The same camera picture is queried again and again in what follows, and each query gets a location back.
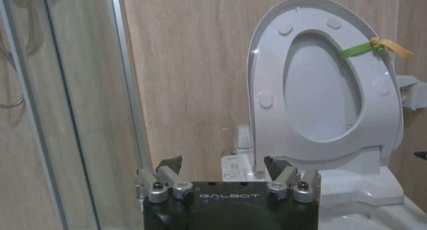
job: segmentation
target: white toilet lid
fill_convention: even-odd
[[[404,131],[389,55],[339,58],[374,36],[330,0],[287,0],[266,14],[249,56],[258,169],[266,156],[322,163],[378,148],[389,158]],[[384,164],[374,161],[378,169]]]

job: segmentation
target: shower hose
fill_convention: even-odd
[[[26,45],[27,52],[33,51],[34,44],[35,44],[35,16],[34,16],[34,4],[33,0],[26,0],[27,3],[27,9],[29,9],[29,42]],[[17,72],[17,65],[14,61],[14,56],[11,51],[7,49],[3,42],[0,42],[0,54],[6,57],[6,60],[13,65],[13,68]],[[25,96],[21,95],[19,99],[13,103],[2,103],[0,102],[0,108],[3,109],[11,109],[18,107],[25,102]]]

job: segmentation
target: toilet bowl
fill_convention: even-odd
[[[247,61],[253,151],[223,158],[223,177],[253,181],[266,156],[283,159],[322,174],[321,229],[427,229],[388,167],[404,138],[389,53],[341,57],[373,37],[368,23],[331,0],[286,0],[270,9]],[[231,161],[242,169],[229,169]]]

